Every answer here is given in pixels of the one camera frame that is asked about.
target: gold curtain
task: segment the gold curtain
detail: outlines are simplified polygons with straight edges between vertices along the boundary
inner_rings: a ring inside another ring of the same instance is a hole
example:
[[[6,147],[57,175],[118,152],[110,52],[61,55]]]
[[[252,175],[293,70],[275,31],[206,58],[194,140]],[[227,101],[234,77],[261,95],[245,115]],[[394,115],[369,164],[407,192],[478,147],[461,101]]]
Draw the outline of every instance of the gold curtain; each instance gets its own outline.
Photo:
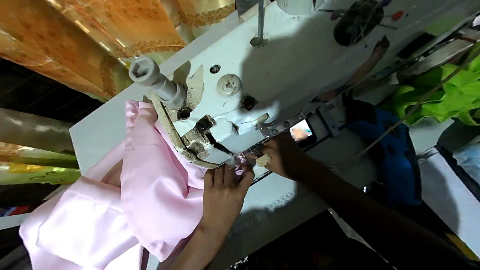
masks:
[[[106,101],[128,61],[163,62],[235,10],[234,0],[0,0],[0,56]]]
[[[0,56],[101,100],[131,84],[114,57],[40,0],[0,0]]]
[[[235,10],[234,0],[45,0],[126,62],[163,62]]]

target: small screen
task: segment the small screen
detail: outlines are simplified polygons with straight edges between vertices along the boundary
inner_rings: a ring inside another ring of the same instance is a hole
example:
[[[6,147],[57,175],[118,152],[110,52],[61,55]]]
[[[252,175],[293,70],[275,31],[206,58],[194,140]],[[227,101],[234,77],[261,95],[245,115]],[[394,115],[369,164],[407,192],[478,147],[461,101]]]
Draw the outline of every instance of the small screen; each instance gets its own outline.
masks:
[[[292,134],[293,139],[297,142],[301,142],[305,140],[308,136],[311,136],[313,134],[307,124],[307,120],[303,120],[295,126],[291,127],[290,133]]]

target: white sewing machine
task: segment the white sewing machine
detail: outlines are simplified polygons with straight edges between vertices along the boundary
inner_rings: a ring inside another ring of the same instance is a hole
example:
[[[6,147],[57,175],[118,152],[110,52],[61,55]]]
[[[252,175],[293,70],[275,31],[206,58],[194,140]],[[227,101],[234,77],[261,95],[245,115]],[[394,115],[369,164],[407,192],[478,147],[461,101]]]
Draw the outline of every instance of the white sewing machine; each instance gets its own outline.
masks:
[[[373,72],[398,61],[396,55],[425,29],[448,32],[475,5],[337,0],[314,7],[311,0],[278,1],[265,8],[261,42],[255,41],[259,20],[253,12],[172,73],[161,65],[173,83],[162,75],[158,81],[155,63],[148,66],[143,58],[132,64],[130,76],[152,90],[148,96],[177,151],[214,168],[315,113],[321,104],[312,99],[343,85],[383,36],[390,48]]]

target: human hand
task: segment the human hand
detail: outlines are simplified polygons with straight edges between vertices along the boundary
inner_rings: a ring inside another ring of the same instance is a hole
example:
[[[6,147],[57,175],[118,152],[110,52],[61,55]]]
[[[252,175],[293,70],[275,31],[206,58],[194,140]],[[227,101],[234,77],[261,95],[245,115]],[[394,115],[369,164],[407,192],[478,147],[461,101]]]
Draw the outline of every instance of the human hand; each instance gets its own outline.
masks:
[[[264,143],[264,153],[272,158],[265,168],[283,177],[299,180],[318,162],[307,156],[289,132],[283,132]]]
[[[205,173],[204,213],[199,227],[215,233],[219,238],[227,236],[240,214],[243,200],[255,176],[251,168],[241,168],[243,174],[238,181],[235,169],[228,165],[207,170]]]

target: human arm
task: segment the human arm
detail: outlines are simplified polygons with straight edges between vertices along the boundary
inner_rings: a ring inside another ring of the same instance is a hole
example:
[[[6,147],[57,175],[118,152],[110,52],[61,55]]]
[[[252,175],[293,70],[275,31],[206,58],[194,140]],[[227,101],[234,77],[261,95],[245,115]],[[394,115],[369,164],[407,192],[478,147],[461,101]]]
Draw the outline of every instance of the human arm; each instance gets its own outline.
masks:
[[[213,260],[240,213],[253,171],[243,167],[239,180],[235,169],[222,165],[204,177],[203,216],[192,238],[172,265],[172,270],[201,270]]]
[[[317,193],[380,255],[398,269],[460,269],[469,261],[440,237],[388,209],[308,157],[288,133],[267,141],[266,168]]]

